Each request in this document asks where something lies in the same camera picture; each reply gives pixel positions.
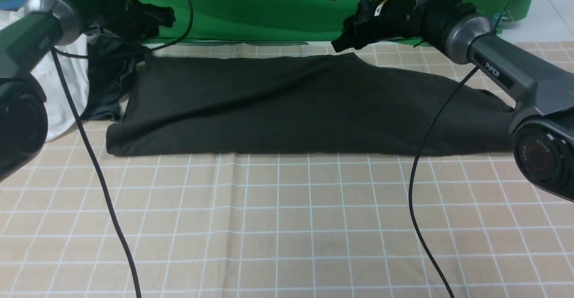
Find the black t-shirt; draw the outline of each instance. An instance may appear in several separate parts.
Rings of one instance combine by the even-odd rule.
[[[109,126],[117,156],[174,153],[415,155],[457,87],[438,75],[369,65],[355,54],[270,59],[152,57],[125,116]],[[512,108],[463,87],[423,155],[511,150]]]

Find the white floor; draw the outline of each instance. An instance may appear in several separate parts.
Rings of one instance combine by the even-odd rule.
[[[527,17],[505,29],[510,42],[574,41],[574,0],[533,0]]]

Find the white cloth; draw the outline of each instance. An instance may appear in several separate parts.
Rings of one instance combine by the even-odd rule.
[[[0,10],[0,30],[20,20],[23,16],[22,9],[18,12]],[[85,55],[87,52],[86,36],[82,35],[74,43],[57,48],[66,53]],[[88,83],[88,60],[72,59],[62,56],[58,56],[58,58],[62,65],[70,94],[74,100],[74,105],[76,105],[78,114],[81,116],[84,110],[86,110],[88,92],[90,90]],[[74,125],[74,116],[66,100],[51,53],[48,53],[38,63],[32,71],[32,75],[37,79],[43,91],[46,93],[47,102],[44,104],[48,113],[48,136],[46,137],[46,142],[50,142],[64,134],[64,132]]]

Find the black cable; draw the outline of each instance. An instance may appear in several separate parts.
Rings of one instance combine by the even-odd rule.
[[[425,250],[426,254],[428,255],[432,265],[435,267],[437,273],[440,276],[440,279],[443,280],[444,286],[447,288],[448,294],[451,298],[455,298],[451,286],[448,284],[447,278],[444,276],[443,272],[441,271],[439,265],[436,263],[435,258],[432,256],[431,251],[429,250],[428,246],[424,238],[422,237],[421,230],[418,228],[417,219],[414,216],[414,208],[413,208],[413,186],[414,186],[414,175],[417,171],[418,161],[421,157],[422,149],[425,146],[426,139],[428,138],[431,130],[436,123],[437,119],[439,118],[440,114],[443,112],[444,108],[449,104],[451,99],[457,94],[457,92],[465,85],[465,83],[478,71],[478,67],[474,67],[468,75],[459,83],[456,89],[452,92],[452,94],[447,98],[447,100],[443,103],[440,109],[436,112],[435,118],[433,118],[432,122],[429,124],[429,127],[426,130],[425,136],[422,139],[421,146],[418,148],[418,153],[414,157],[413,162],[413,169],[410,172],[410,181],[409,181],[409,211],[410,211],[410,219],[413,221],[414,231],[417,233],[418,240],[421,242],[422,248]]]
[[[107,59],[117,59],[119,57],[131,57],[131,56],[136,56],[136,55],[141,55],[141,54],[146,54],[146,53],[152,53],[154,51],[157,50],[161,50],[170,46],[173,46],[175,44],[178,44],[180,42],[182,42],[188,35],[189,32],[191,32],[191,28],[193,26],[193,3],[191,0],[186,0],[188,7],[189,7],[189,23],[187,25],[187,28],[185,29],[185,32],[177,39],[173,40],[172,42],[168,42],[166,44],[163,44],[161,46],[157,46],[148,50],[139,50],[139,51],[133,51],[130,53],[123,53],[123,54],[114,54],[114,55],[110,55],[109,57],[107,57]],[[74,55],[74,54],[69,54],[69,53],[65,53],[64,51],[60,51],[58,49],[56,49],[56,53],[64,56],[64,57],[72,57],[74,59],[88,59],[87,55]]]
[[[82,120],[80,120],[80,116],[78,115],[78,111],[76,110],[76,105],[74,105],[74,100],[72,100],[72,96],[70,95],[70,90],[68,89],[68,84],[66,83],[66,79],[64,77],[64,71],[62,71],[62,66],[60,65],[60,60],[58,59],[56,49],[52,48],[51,52],[52,57],[54,58],[54,63],[56,65],[56,70],[58,71],[58,76],[60,77],[60,82],[62,83],[62,88],[64,89],[64,94],[66,95],[66,99],[68,100],[68,104],[70,105],[70,109],[72,110],[72,114],[74,115],[74,120],[76,121],[76,125],[78,125],[78,130],[80,131],[80,135],[82,135],[84,145],[86,145],[86,149],[88,150],[90,159],[94,164],[94,169],[96,170],[98,179],[100,179],[100,184],[102,185],[104,197],[106,198],[106,205],[109,210],[109,216],[111,218],[113,228],[115,228],[115,232],[117,233],[119,241],[122,243],[123,250],[126,253],[127,262],[130,265],[131,276],[133,277],[134,280],[135,296],[136,298],[141,298],[142,294],[141,289],[139,287],[138,273],[137,270],[135,269],[135,262],[131,255],[130,247],[127,244],[126,237],[123,235],[122,229],[119,226],[119,222],[117,221],[115,210],[113,210],[113,203],[111,197],[109,196],[109,190],[106,185],[106,179],[104,178],[104,175],[102,173],[102,168],[100,167],[98,159],[94,154],[94,149],[92,149],[92,145],[90,145],[90,141],[88,140],[88,136],[86,135],[86,131],[84,130],[84,125],[82,124]]]

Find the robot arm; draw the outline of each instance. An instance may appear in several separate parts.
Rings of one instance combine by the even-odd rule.
[[[524,176],[574,201],[574,74],[495,35],[461,0],[359,0],[332,42],[337,52],[395,38],[422,38],[457,64],[473,63],[517,105],[510,133]]]
[[[26,16],[0,31],[0,181],[41,150],[48,132],[45,93],[31,71],[54,46],[98,23],[128,41],[154,38],[174,10],[138,0],[29,0]]]

